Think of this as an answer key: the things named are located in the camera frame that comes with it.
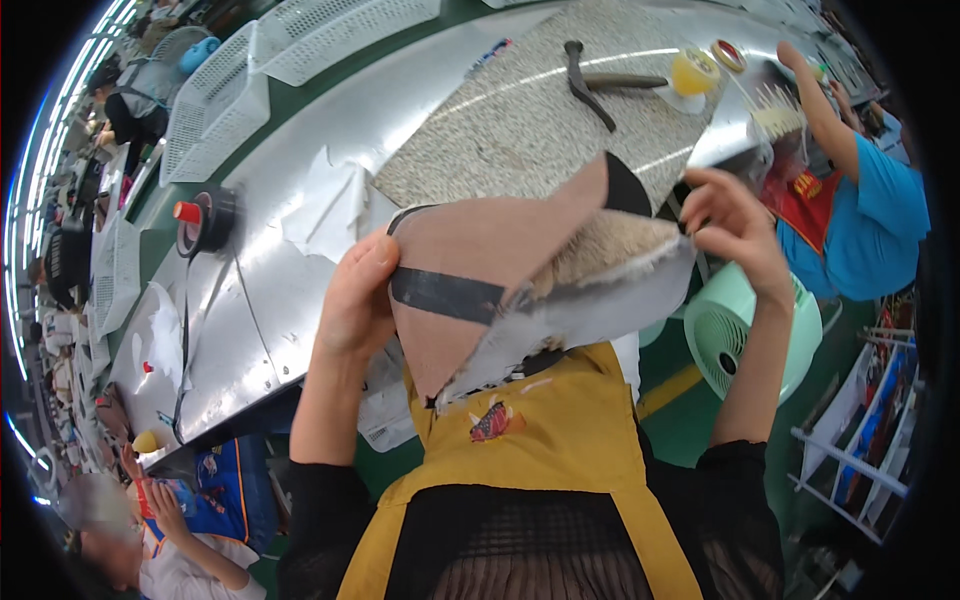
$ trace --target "black mesh sleeve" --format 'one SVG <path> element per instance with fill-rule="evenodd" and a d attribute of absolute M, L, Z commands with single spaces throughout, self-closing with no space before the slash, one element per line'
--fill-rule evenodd
<path fill-rule="evenodd" d="M 376 509 L 353 467 L 291 461 L 290 542 L 276 568 L 280 598 L 335 598 Z"/>

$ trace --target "black shirt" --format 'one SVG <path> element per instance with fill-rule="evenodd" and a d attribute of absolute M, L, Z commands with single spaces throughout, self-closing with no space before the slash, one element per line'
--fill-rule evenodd
<path fill-rule="evenodd" d="M 123 101 L 120 94 L 110 94 L 104 102 L 104 112 L 110 120 L 110 127 L 116 136 L 114 141 L 117 146 L 122 146 L 130 140 L 137 137 L 139 125 L 136 119 L 130 114 L 127 103 Z"/>
<path fill-rule="evenodd" d="M 780 598 L 780 530 L 763 488 L 766 444 L 708 449 L 696 468 L 653 457 L 637 427 L 647 485 L 704 598 Z M 290 471 L 290 543 L 281 598 L 334 598 L 375 507 L 349 467 Z M 387 598 L 652 598 L 609 494 L 450 485 L 407 506 Z"/>
<path fill-rule="evenodd" d="M 64 310 L 75 306 L 70 288 L 86 285 L 90 277 L 90 233 L 56 229 L 43 258 L 47 289 Z"/>

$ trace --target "hand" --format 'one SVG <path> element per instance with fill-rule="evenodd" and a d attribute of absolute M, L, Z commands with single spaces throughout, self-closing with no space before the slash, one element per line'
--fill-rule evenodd
<path fill-rule="evenodd" d="M 143 479 L 145 476 L 143 467 L 136 462 L 136 458 L 133 456 L 133 446 L 130 444 L 124 444 L 120 451 L 120 466 L 123 467 L 124 472 L 131 479 Z"/>
<path fill-rule="evenodd" d="M 699 186 L 680 213 L 694 245 L 740 265 L 758 300 L 774 300 L 792 310 L 793 282 L 763 204 L 725 171 L 690 169 L 685 178 Z M 701 228 L 707 219 L 709 225 Z"/>
<path fill-rule="evenodd" d="M 850 108 L 850 94 L 847 93 L 847 89 L 840 82 L 835 79 L 831 79 L 830 91 L 833 92 L 833 99 L 837 101 L 837 105 L 840 108 Z"/>
<path fill-rule="evenodd" d="M 347 252 L 326 288 L 315 350 L 367 360 L 386 346 L 396 331 L 387 278 L 399 259 L 399 248 L 386 226 Z"/>
<path fill-rule="evenodd" d="M 804 55 L 800 54 L 800 52 L 793 47 L 793 44 L 788 41 L 782 41 L 777 44 L 777 58 L 780 59 L 783 66 L 794 73 L 806 68 Z"/>
<path fill-rule="evenodd" d="M 147 498 L 147 506 L 154 513 L 156 526 L 167 538 L 179 545 L 179 541 L 190 537 L 190 530 L 186 528 L 186 520 L 180 511 L 180 503 L 170 486 L 156 481 L 143 483 L 143 495 Z"/>

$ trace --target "black cord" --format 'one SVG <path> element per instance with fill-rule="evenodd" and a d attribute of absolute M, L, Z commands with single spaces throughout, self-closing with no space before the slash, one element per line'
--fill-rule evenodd
<path fill-rule="evenodd" d="M 183 404 L 183 395 L 185 394 L 183 386 L 186 383 L 186 365 L 187 359 L 190 356 L 190 310 L 188 308 L 187 296 L 190 288 L 190 265 L 193 264 L 193 259 L 197 254 L 198 252 L 195 252 L 187 258 L 186 274 L 183 276 L 183 375 L 180 377 L 180 387 L 177 389 L 177 403 L 174 405 L 174 423 L 172 426 L 174 439 L 177 440 L 177 443 L 180 445 L 183 445 L 183 437 L 180 435 L 180 407 Z"/>

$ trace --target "stainless steel table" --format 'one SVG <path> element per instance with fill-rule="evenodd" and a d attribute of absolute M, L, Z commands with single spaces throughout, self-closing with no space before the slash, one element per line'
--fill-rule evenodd
<path fill-rule="evenodd" d="M 154 275 L 183 317 L 184 291 L 190 317 L 189 379 L 180 410 L 180 432 L 186 442 L 247 408 L 279 388 L 274 366 L 260 341 L 247 304 L 243 282 L 229 249 L 199 254 L 190 265 L 171 248 Z M 134 308 L 110 372 L 125 399 L 134 433 L 152 429 L 161 446 L 178 446 L 173 431 L 157 411 L 174 416 L 177 389 L 160 371 L 145 373 L 143 362 L 154 342 L 150 317 L 159 308 L 148 289 Z M 139 356 L 132 352 L 133 337 L 142 342 Z"/>
<path fill-rule="evenodd" d="M 244 190 L 250 211 L 234 232 L 250 306 L 280 383 L 303 377 L 334 264 L 303 256 L 283 240 L 279 220 L 295 208 L 303 177 L 321 146 L 334 164 L 352 158 L 372 173 L 504 37 L 516 37 L 557 11 L 552 3 L 494 14 L 398 50 L 343 81 L 281 126 L 224 180 Z M 374 204 L 372 221 L 395 210 Z"/>
<path fill-rule="evenodd" d="M 691 0 L 644 4 L 705 50 L 718 37 L 737 44 L 752 67 L 775 60 L 781 39 L 791 40 L 805 54 L 817 53 L 808 36 L 762 23 L 744 12 Z M 182 407 L 181 433 L 186 441 L 306 373 L 334 264 L 322 256 L 303 256 L 284 241 L 280 219 L 299 205 L 304 176 L 320 148 L 329 147 L 334 164 L 351 158 L 376 173 L 459 86 L 478 57 L 503 37 L 520 36 L 563 5 L 500 12 L 398 50 L 303 109 L 227 176 L 224 186 L 238 192 L 245 218 L 233 233 L 235 262 L 229 252 L 221 252 L 201 255 L 191 268 L 190 332 L 191 348 L 196 349 L 191 349 L 195 358 L 190 378 L 195 387 Z M 752 91 L 758 85 L 776 83 L 777 76 L 775 70 L 748 68 L 735 77 Z M 749 122 L 740 88 L 728 85 L 688 164 L 718 164 L 750 150 L 757 142 L 748 135 Z M 374 194 L 371 227 L 385 223 L 394 210 L 389 201 Z M 180 311 L 183 269 L 183 260 L 171 250 L 154 277 L 170 290 Z M 218 280 L 221 283 L 211 301 Z M 136 307 L 111 378 L 121 384 L 125 395 L 135 395 L 128 400 L 134 430 L 159 430 L 159 441 L 169 444 L 173 437 L 169 429 L 158 426 L 156 411 L 173 416 L 173 384 L 156 373 L 144 376 L 132 363 L 131 337 L 139 333 L 144 348 L 148 347 L 148 318 L 154 311 L 156 305 L 149 299 Z M 203 325 L 195 326 L 200 320 Z"/>

